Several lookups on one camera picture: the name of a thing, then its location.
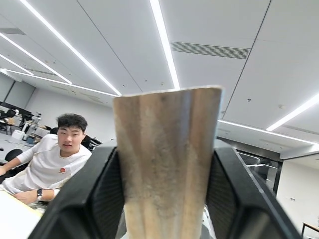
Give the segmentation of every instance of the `glass partition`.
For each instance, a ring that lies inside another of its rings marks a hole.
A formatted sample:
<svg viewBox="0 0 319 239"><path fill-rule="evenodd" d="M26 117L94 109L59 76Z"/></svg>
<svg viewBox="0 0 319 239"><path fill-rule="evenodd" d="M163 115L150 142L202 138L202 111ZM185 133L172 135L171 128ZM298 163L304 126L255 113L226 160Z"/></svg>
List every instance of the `glass partition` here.
<svg viewBox="0 0 319 239"><path fill-rule="evenodd" d="M276 194L282 163L239 150L237 152L247 167L256 172L265 181L269 189Z"/></svg>

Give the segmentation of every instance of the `air vent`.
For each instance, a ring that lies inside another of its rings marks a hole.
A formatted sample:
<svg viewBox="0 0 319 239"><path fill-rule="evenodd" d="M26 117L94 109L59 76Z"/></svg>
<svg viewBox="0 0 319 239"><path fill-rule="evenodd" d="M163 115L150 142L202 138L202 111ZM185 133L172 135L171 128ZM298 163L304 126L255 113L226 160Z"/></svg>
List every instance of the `air vent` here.
<svg viewBox="0 0 319 239"><path fill-rule="evenodd" d="M92 95L89 95L89 94L86 94L86 93L82 93L82 92L81 92L81 94L83 94L83 95L85 95L85 96L87 96L89 98L99 99L99 97L97 97L97 96L92 96Z"/></svg>
<svg viewBox="0 0 319 239"><path fill-rule="evenodd" d="M19 28L0 28L2 34L25 35Z"/></svg>
<svg viewBox="0 0 319 239"><path fill-rule="evenodd" d="M226 130L226 129L222 129L222 128L219 128L218 130L219 130L219 131L224 131L224 132L230 133L230 130Z"/></svg>
<svg viewBox="0 0 319 239"><path fill-rule="evenodd" d="M48 74L48 75L51 75L51 76L56 76L56 74L51 73L51 72L38 71L38 70L30 69L30 68L25 68L25 69L26 69L26 70L28 70L28 71L33 71L33 72L38 72L38 73Z"/></svg>
<svg viewBox="0 0 319 239"><path fill-rule="evenodd" d="M104 104L102 101L98 100L98 99L95 99L95 98L91 98L89 97L92 101L94 102L97 102L97 103L100 103L100 104Z"/></svg>
<svg viewBox="0 0 319 239"><path fill-rule="evenodd" d="M64 91L67 91L67 92L69 92L67 89L65 89L65 88L62 88L62 87L58 87L58 86L52 86L52 87L54 87L54 88L57 88L57 89L59 89L59 90L64 90Z"/></svg>
<svg viewBox="0 0 319 239"><path fill-rule="evenodd" d="M246 59L250 49L232 48L223 46L198 45L184 42L170 42L173 51L186 52L200 55L220 56L236 59Z"/></svg>

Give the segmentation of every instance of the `wooden post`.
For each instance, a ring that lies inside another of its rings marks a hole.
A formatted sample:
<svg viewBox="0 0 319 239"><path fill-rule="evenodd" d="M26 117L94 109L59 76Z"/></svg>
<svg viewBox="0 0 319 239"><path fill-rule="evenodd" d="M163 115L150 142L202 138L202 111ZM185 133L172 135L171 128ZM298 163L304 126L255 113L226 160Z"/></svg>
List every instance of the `wooden post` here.
<svg viewBox="0 0 319 239"><path fill-rule="evenodd" d="M199 239L221 93L114 99L129 239Z"/></svg>

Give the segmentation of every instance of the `white t-shirt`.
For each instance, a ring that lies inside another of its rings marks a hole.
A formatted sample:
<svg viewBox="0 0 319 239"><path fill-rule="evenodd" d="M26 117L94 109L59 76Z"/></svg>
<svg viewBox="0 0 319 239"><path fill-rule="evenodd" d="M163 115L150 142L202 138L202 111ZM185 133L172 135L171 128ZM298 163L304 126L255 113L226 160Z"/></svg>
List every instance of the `white t-shirt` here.
<svg viewBox="0 0 319 239"><path fill-rule="evenodd" d="M37 189L59 188L76 174L90 158L91 152L80 145L79 152L67 158L60 156L58 137L47 134L42 140L17 158L22 164L30 162L25 170L2 182L2 188L10 194Z"/></svg>

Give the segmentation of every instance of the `white ceiling panel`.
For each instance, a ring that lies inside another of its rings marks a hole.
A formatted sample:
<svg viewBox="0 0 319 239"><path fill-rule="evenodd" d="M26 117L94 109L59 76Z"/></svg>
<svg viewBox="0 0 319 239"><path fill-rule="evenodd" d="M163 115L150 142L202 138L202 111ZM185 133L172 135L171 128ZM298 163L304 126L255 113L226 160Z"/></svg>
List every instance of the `white ceiling panel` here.
<svg viewBox="0 0 319 239"><path fill-rule="evenodd" d="M267 128L318 92L318 61L319 47L257 40L224 119Z"/></svg>
<svg viewBox="0 0 319 239"><path fill-rule="evenodd" d="M77 1L32 0L29 3L109 79L120 92L124 94L140 92L137 85L132 81L131 76L117 59L112 49L105 43L99 31L94 27ZM84 82L80 80L74 81L75 84L83 85L85 83L94 89L112 92L19 1L1 1L0 11L34 42L46 49L51 56L67 66L69 71L80 75Z"/></svg>
<svg viewBox="0 0 319 239"><path fill-rule="evenodd" d="M319 169L319 155L311 155L307 157L289 159L291 163L297 163L299 165L307 166L314 169Z"/></svg>
<svg viewBox="0 0 319 239"><path fill-rule="evenodd" d="M172 89L148 0L79 0L143 92Z"/></svg>
<svg viewBox="0 0 319 239"><path fill-rule="evenodd" d="M318 47L319 1L272 1L258 39Z"/></svg>
<svg viewBox="0 0 319 239"><path fill-rule="evenodd" d="M275 129L274 132L319 143L319 133L316 134L317 132L315 131L307 131L303 128L291 126L290 123Z"/></svg>
<svg viewBox="0 0 319 239"><path fill-rule="evenodd" d="M0 28L15 28L15 26L0 14Z"/></svg>
<svg viewBox="0 0 319 239"><path fill-rule="evenodd" d="M111 107L113 97L104 95L101 93L91 92L79 88L75 88L69 85L62 85L56 82L48 82L42 79L37 79L30 76L22 76L15 73L14 76L21 78L23 81L27 82L28 84L33 85L39 89L44 89L52 92L56 92L58 94L68 95L70 97L82 99L85 101L89 101L92 103L104 105Z"/></svg>
<svg viewBox="0 0 319 239"><path fill-rule="evenodd" d="M319 142L319 104L309 108L305 112L301 113L300 115L296 116L289 122L285 123L286 125L300 129L300 131L305 131L310 134L313 134L314 137L317 137L317 141Z"/></svg>
<svg viewBox="0 0 319 239"><path fill-rule="evenodd" d="M221 85L224 88L221 110L225 110L245 60L184 52L173 52L173 58L180 86Z"/></svg>
<svg viewBox="0 0 319 239"><path fill-rule="evenodd" d="M283 152L291 148L309 145L292 139L257 132L225 123L218 123L217 136L274 152Z"/></svg>
<svg viewBox="0 0 319 239"><path fill-rule="evenodd" d="M30 43L31 45L33 45L34 43L32 43L32 40L30 40L26 35L12 35L12 34L6 34L6 36L13 40L13 41L19 41L16 42L18 43L22 48L24 48L25 50L27 50L28 52L30 52L29 47L27 46L27 42ZM8 41L6 41L5 39L3 39L2 37L0 37L0 53L4 56L6 56L7 58L9 58L10 60L14 61L15 63L21 65L22 67L26 67L26 68L30 68L30 69L35 69L38 71L44 71L44 72L50 72L48 69L46 69L44 66L40 65L39 63L37 63L35 60L33 60L32 58L30 58L29 56L27 56L25 53L23 53L22 51L20 51L18 48L16 48L15 46L13 46L12 44L10 44ZM37 55L35 53L33 53L33 55L35 57L37 57L39 60L41 60L42 62L45 62L46 59L44 59L44 57L42 57L41 55ZM51 66L52 62L48 62L46 63L47 65Z"/></svg>
<svg viewBox="0 0 319 239"><path fill-rule="evenodd" d="M171 41L250 48L269 0L161 0Z"/></svg>

